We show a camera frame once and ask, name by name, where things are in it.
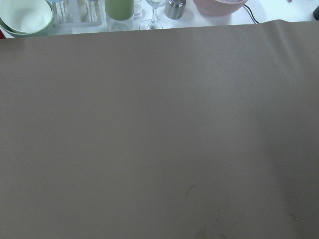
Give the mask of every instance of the glassware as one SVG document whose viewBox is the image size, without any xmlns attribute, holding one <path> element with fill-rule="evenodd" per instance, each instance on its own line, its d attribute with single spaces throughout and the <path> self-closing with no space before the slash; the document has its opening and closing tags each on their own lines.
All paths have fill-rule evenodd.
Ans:
<svg viewBox="0 0 319 239">
<path fill-rule="evenodd" d="M 156 12 L 159 7 L 165 6 L 168 0 L 146 0 L 153 7 L 153 16 L 149 20 L 145 20 L 140 25 L 140 30 L 163 29 L 163 26 L 155 20 Z"/>
<path fill-rule="evenodd" d="M 62 18 L 63 18 L 63 11 L 62 11 L 62 4 L 61 4 L 61 2 L 62 2 L 63 0 L 49 0 L 49 1 L 50 1 L 50 2 L 58 2 L 58 3 L 59 3 L 61 15 L 62 15 Z"/>
<path fill-rule="evenodd" d="M 64 0 L 64 12 L 76 22 L 83 22 L 89 14 L 85 0 Z"/>
<path fill-rule="evenodd" d="M 134 19 L 142 16 L 142 0 L 134 0 Z"/>
<path fill-rule="evenodd" d="M 133 30 L 134 0 L 105 0 L 108 31 Z"/>
<path fill-rule="evenodd" d="M 87 0 L 87 1 L 88 1 L 88 3 L 89 3 L 89 10 L 90 10 L 91 21 L 93 21 L 92 5 L 94 5 L 94 2 L 95 2 L 95 1 L 98 1 L 98 0 Z"/>
<path fill-rule="evenodd" d="M 114 20 L 127 20 L 133 16 L 134 0 L 105 0 L 105 11 Z"/>
</svg>

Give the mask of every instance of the green bottle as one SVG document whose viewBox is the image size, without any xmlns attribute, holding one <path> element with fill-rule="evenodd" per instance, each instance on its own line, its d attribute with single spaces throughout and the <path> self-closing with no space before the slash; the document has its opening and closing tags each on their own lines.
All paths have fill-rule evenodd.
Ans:
<svg viewBox="0 0 319 239">
<path fill-rule="evenodd" d="M 134 13 L 134 0 L 105 0 L 105 11 L 114 20 L 127 20 Z"/>
</svg>

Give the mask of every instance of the gray mat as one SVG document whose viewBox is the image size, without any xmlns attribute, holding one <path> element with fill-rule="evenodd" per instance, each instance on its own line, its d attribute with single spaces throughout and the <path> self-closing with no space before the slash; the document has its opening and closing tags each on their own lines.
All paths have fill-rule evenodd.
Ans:
<svg viewBox="0 0 319 239">
<path fill-rule="evenodd" d="M 0 238 L 317 238 L 318 36 L 2 40 Z"/>
</svg>

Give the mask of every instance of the white bowl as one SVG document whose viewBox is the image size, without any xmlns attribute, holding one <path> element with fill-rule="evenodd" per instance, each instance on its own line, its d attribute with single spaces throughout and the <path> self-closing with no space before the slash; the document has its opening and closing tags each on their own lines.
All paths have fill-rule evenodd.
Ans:
<svg viewBox="0 0 319 239">
<path fill-rule="evenodd" d="M 1 0 L 0 18 L 16 33 L 33 33 L 50 24 L 53 12 L 46 0 Z"/>
<path fill-rule="evenodd" d="M 47 26 L 45 26 L 40 31 L 32 32 L 32 33 L 17 33 L 13 32 L 1 19 L 0 17 L 0 27 L 3 28 L 8 34 L 10 34 L 13 37 L 29 37 L 29 36 L 47 36 L 50 33 L 50 30 L 53 28 L 53 15 L 52 19 L 49 22 Z"/>
</svg>

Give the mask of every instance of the white dish rack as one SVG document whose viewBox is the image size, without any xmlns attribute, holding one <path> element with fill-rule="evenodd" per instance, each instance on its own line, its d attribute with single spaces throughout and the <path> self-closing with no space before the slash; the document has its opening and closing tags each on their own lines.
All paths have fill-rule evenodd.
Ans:
<svg viewBox="0 0 319 239">
<path fill-rule="evenodd" d="M 101 25 L 103 21 L 100 0 L 62 0 L 52 2 L 55 27 Z"/>
</svg>

